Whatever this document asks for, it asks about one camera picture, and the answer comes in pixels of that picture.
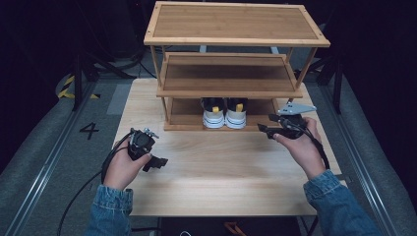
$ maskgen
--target wrist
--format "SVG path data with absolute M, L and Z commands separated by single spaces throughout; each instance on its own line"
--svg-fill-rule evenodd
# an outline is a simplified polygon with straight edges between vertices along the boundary
M 111 181 L 106 181 L 106 179 L 103 182 L 103 185 L 105 187 L 111 188 L 111 189 L 115 189 L 115 190 L 119 190 L 119 191 L 124 191 L 126 187 L 121 186 L 120 184 L 117 183 L 113 183 Z
M 324 165 L 318 164 L 318 165 L 315 165 L 315 166 L 305 167 L 305 168 L 303 168 L 303 170 L 306 173 L 307 178 L 309 180 L 311 180 L 311 179 L 314 179 L 315 177 L 323 174 L 326 171 L 326 168 L 325 168 Z

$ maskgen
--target tripod leg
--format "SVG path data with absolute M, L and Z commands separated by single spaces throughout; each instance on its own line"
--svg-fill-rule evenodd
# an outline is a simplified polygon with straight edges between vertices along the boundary
M 332 57 L 324 66 L 322 71 L 317 76 L 317 84 L 319 86 L 326 86 L 331 80 L 335 72 L 335 59 Z
M 341 114 L 340 111 L 340 94 L 341 94 L 341 81 L 343 77 L 343 65 L 340 59 L 336 62 L 336 72 L 334 76 L 334 88 L 333 88 L 333 106 L 337 114 Z
M 316 217 L 314 218 L 314 221 L 313 221 L 313 223 L 312 223 L 312 226 L 310 227 L 309 232 L 307 233 L 307 235 L 308 235 L 308 236 L 313 235 L 314 230 L 316 229 L 316 226 L 317 226 L 317 224 L 318 224 L 318 223 L 319 223 L 319 218 L 316 216 Z
M 318 69 L 321 66 L 324 66 L 329 60 L 331 59 L 331 57 L 325 57 L 320 59 L 319 61 L 316 61 L 314 63 L 312 63 L 309 67 L 309 70 L 307 71 L 307 73 L 312 72 L 316 69 Z
M 77 110 L 83 100 L 83 86 L 82 86 L 82 70 L 80 55 L 76 55 L 74 60 L 74 85 L 75 85 L 75 98 L 73 111 Z
M 89 82 L 97 82 L 98 81 L 98 72 L 95 69 L 92 61 L 88 58 L 86 53 L 82 52 L 80 54 L 80 63 L 81 63 L 81 70 L 84 72 L 87 80 Z
M 135 78 L 136 78 L 136 77 L 134 77 L 134 76 L 128 75 L 128 74 L 126 74 L 126 73 L 124 73 L 124 72 L 120 71 L 120 70 L 119 70 L 119 69 L 117 69 L 115 66 L 111 65 L 111 64 L 110 64 L 110 63 L 108 63 L 108 62 L 105 62 L 105 61 L 103 61 L 103 60 L 99 59 L 98 57 L 95 57 L 95 56 L 94 56 L 94 55 L 92 55 L 92 54 L 89 54 L 89 53 L 87 53 L 87 52 L 86 52 L 86 55 L 87 55 L 90 59 L 92 59 L 93 61 L 95 61 L 95 62 L 97 62 L 98 64 L 100 64 L 100 65 L 101 65 L 102 67 L 104 67 L 105 69 L 107 69 L 107 70 L 111 71 L 112 73 L 114 73 L 115 75 L 119 76 L 120 78 L 123 78 L 123 79 L 135 79 Z

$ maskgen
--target dark background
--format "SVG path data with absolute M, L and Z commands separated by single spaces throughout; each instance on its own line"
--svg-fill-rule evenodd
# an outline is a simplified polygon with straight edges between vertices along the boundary
M 318 25 L 328 23 L 325 35 L 331 47 L 317 56 L 342 56 L 343 73 L 416 207 L 415 4 L 262 2 L 304 4 Z M 55 88 L 73 71 L 81 50 L 108 62 L 141 56 L 152 4 L 150 0 L 1 1 L 0 171 L 56 104 Z

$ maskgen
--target wooden table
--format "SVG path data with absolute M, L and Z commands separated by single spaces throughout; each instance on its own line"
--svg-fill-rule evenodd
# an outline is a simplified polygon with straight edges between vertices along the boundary
M 303 191 L 307 178 L 285 147 L 261 132 L 164 131 L 156 88 L 155 79 L 134 80 L 115 138 L 120 140 L 130 128 L 150 128 L 160 136 L 152 153 L 169 159 L 161 169 L 141 171 L 129 186 L 135 192 L 132 215 L 316 214 Z M 311 105 L 304 84 L 301 91 L 297 102 Z M 286 101 L 277 100 L 280 105 Z M 305 116 L 319 120 L 316 112 Z M 331 170 L 340 174 L 320 122 L 318 129 Z

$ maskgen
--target shoe rack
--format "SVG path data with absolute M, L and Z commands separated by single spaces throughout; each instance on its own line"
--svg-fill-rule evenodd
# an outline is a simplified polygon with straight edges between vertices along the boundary
M 158 80 L 165 130 L 212 130 L 203 125 L 201 97 L 248 97 L 247 126 L 273 125 L 276 99 L 303 96 L 300 86 L 318 47 L 329 47 L 304 6 L 156 2 L 144 40 Z M 286 54 L 166 52 L 166 45 L 280 46 Z M 162 47 L 157 61 L 155 47 Z M 289 63 L 295 47 L 310 47 L 296 79 Z M 223 127 L 216 130 L 231 130 Z

